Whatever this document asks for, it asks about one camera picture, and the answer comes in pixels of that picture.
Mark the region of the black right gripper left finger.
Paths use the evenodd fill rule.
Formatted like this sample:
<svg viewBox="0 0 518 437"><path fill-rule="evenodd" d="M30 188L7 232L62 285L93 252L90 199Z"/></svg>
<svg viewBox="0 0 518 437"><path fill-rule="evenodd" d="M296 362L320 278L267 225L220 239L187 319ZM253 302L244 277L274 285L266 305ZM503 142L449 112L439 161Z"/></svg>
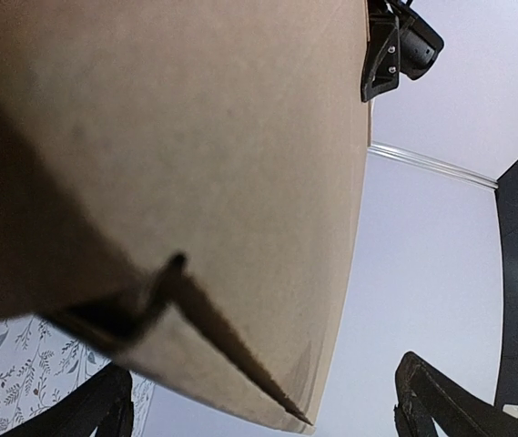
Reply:
<svg viewBox="0 0 518 437"><path fill-rule="evenodd" d="M130 436L133 380L109 363L62 401L5 433L8 437Z"/></svg>

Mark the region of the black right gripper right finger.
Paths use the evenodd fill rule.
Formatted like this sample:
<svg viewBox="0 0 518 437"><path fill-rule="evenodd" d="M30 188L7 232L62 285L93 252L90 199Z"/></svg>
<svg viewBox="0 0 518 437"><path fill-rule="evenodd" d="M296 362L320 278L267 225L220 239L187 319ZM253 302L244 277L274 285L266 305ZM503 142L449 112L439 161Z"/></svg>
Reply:
<svg viewBox="0 0 518 437"><path fill-rule="evenodd" d="M470 394L412 351L395 372L400 436L518 436L518 419Z"/></svg>

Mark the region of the brown cardboard box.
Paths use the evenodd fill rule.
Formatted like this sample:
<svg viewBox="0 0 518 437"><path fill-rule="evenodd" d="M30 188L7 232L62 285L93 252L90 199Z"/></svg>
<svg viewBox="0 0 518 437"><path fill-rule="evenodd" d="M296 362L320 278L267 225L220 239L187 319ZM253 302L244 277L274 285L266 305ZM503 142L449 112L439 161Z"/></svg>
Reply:
<svg viewBox="0 0 518 437"><path fill-rule="evenodd" d="M311 433L360 214L363 1L0 1L0 320Z"/></svg>

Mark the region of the floral patterned table mat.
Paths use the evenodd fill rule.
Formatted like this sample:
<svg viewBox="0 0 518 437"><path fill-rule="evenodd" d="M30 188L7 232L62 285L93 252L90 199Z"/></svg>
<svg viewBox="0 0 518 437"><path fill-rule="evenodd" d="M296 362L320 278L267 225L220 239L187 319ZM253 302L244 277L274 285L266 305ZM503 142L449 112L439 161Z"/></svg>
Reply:
<svg viewBox="0 0 518 437"><path fill-rule="evenodd" d="M0 321L0 435L62 401L109 359L37 316Z"/></svg>

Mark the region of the left rear aluminium frame post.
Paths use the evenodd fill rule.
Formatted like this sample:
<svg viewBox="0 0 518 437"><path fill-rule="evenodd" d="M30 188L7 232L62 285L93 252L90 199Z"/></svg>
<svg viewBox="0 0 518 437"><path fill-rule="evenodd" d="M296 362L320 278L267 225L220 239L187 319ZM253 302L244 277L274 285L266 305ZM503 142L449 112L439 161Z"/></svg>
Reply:
<svg viewBox="0 0 518 437"><path fill-rule="evenodd" d="M493 178L401 147L372 142L368 147L368 152L374 156L387 158L402 164L440 174L447 178L464 181L478 187L492 190L498 188L498 182Z"/></svg>

